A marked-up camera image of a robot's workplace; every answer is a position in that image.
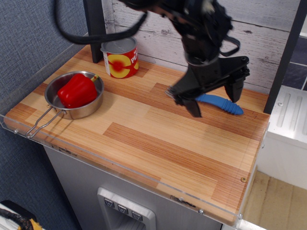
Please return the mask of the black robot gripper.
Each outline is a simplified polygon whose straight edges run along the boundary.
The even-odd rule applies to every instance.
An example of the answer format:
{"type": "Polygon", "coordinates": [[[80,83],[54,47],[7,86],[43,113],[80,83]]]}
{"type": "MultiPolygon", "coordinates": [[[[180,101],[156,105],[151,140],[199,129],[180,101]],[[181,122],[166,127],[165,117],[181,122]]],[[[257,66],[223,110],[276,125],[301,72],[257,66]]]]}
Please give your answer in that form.
{"type": "Polygon", "coordinates": [[[199,95],[224,87],[232,102],[240,99],[244,81],[249,76],[249,58],[246,56],[215,58],[209,64],[189,64],[185,75],[173,86],[175,98],[186,98],[183,104],[193,117],[201,117],[195,100],[199,95]]]}

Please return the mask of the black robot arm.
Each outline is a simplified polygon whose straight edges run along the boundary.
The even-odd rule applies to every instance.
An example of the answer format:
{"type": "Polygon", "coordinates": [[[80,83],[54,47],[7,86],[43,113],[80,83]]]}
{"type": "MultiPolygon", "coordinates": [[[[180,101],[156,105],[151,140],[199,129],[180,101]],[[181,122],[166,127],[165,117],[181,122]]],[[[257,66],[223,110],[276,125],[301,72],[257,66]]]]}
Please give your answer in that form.
{"type": "Polygon", "coordinates": [[[240,42],[228,36],[231,17],[216,0],[125,0],[136,11],[167,17],[182,37],[188,70],[166,90],[176,104],[193,117],[201,117],[198,102],[234,115],[243,114],[236,104],[249,75],[249,58],[234,57],[240,42]]]}

